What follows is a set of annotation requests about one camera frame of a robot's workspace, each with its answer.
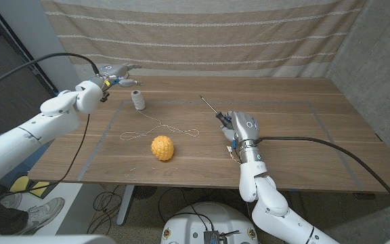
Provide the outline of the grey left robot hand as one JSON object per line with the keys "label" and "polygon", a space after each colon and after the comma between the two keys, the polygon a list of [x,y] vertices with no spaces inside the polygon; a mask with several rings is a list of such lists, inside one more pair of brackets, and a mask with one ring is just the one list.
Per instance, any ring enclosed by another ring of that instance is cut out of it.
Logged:
{"label": "grey left robot hand", "polygon": [[129,79],[129,71],[135,68],[141,68],[141,66],[138,64],[119,64],[102,67],[98,76],[103,82],[102,90],[106,91],[113,85],[120,87],[142,85],[140,81]]}

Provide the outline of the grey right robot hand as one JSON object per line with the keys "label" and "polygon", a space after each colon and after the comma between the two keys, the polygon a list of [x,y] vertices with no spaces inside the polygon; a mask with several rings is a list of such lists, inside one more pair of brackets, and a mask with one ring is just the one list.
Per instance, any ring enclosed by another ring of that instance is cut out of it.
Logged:
{"label": "grey right robot hand", "polygon": [[221,130],[230,141],[242,143],[246,140],[256,140],[259,136],[259,126],[256,118],[241,111],[229,111],[226,115],[217,113],[222,122]]}

